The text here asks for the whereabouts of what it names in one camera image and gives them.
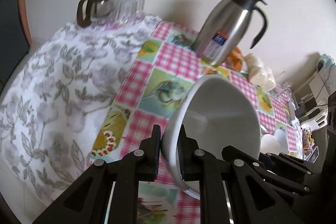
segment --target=black thermos handle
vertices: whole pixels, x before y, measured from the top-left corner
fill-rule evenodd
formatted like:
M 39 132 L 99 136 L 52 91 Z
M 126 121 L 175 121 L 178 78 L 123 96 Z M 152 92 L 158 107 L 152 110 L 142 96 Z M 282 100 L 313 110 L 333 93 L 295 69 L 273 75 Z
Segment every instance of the black thermos handle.
M 265 13 L 263 12 L 263 10 L 261 10 L 257 6 L 254 6 L 253 8 L 254 8 L 254 10 L 257 10 L 260 13 L 260 15 L 262 16 L 262 18 L 264 19 L 264 25 L 263 25 L 262 29 L 260 30 L 260 32 L 257 34 L 257 36 L 253 39 L 253 42 L 252 42 L 252 45 L 251 45 L 250 49 L 253 48 L 259 42 L 259 40 L 264 35 L 264 33 L 266 32 L 266 29 L 267 29 L 267 18 L 266 18 Z

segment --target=brown pitcher handle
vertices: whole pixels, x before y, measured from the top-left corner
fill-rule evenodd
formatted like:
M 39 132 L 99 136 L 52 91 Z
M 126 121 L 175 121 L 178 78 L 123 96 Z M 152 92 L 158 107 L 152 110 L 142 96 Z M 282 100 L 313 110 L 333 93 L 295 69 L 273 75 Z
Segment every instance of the brown pitcher handle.
M 80 0 L 77 8 L 77 23 L 79 26 L 86 28 L 91 25 L 91 10 L 94 4 L 93 0 L 87 0 L 85 9 L 85 18 L 83 19 L 83 5 L 86 0 Z

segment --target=thermos label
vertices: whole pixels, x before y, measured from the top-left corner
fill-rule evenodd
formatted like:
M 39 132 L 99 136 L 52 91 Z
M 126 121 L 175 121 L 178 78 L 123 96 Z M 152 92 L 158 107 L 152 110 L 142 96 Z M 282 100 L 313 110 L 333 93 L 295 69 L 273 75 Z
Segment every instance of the thermos label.
M 207 47 L 205 48 L 203 54 L 209 59 L 214 59 L 216 54 L 219 53 L 219 50 L 224 45 L 227 40 L 228 35 L 221 31 L 217 31 L 214 37 L 211 39 Z

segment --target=metal screw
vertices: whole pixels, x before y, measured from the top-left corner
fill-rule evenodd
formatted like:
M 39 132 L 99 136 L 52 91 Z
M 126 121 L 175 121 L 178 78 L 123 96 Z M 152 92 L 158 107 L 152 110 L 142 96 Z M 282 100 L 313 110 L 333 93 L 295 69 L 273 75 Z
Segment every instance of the metal screw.
M 195 153 L 196 156 L 203 156 L 204 155 L 204 151 L 202 149 L 196 149 L 194 153 Z
M 103 166 L 104 162 L 105 162 L 105 160 L 103 160 L 103 159 L 97 159 L 93 162 L 93 164 L 97 167 L 101 167 L 101 166 Z
M 138 149 L 138 150 L 135 150 L 133 154 L 136 155 L 137 157 L 141 157 L 144 154 L 144 151 L 141 149 Z
M 235 166 L 241 167 L 241 166 L 244 165 L 244 162 L 242 160 L 240 160 L 240 159 L 236 159 L 236 160 L 233 161 L 233 164 Z

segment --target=tablecloth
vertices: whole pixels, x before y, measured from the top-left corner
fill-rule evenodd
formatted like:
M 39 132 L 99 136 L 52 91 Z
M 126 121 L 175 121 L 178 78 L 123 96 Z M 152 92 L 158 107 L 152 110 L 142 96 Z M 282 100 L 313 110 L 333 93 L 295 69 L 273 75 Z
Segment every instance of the tablecloth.
M 178 83 L 187 91 L 205 74 L 218 74 L 230 80 L 251 101 L 260 123 L 269 132 L 281 128 L 287 134 L 290 155 L 297 156 L 302 136 L 289 125 L 289 110 L 284 99 L 248 82 L 247 76 L 224 65 L 214 68 L 191 50 L 197 32 L 178 24 L 162 21 L 144 44 L 121 85 L 99 131 L 90 162 L 112 162 L 138 149 L 141 140 L 150 137 L 154 124 L 165 126 L 181 97 L 167 97 L 160 87 Z M 179 190 L 163 162 L 159 162 L 157 181 L 140 183 L 137 223 L 199 223 L 199 201 Z

